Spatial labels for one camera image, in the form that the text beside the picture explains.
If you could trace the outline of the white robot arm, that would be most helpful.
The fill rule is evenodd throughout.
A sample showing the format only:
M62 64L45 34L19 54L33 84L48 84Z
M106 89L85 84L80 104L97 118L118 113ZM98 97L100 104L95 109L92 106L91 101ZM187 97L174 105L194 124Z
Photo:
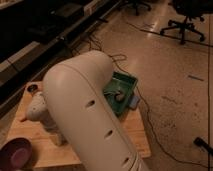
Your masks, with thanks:
M107 100L113 64L98 50L51 67L25 117L61 133L87 171L150 171Z

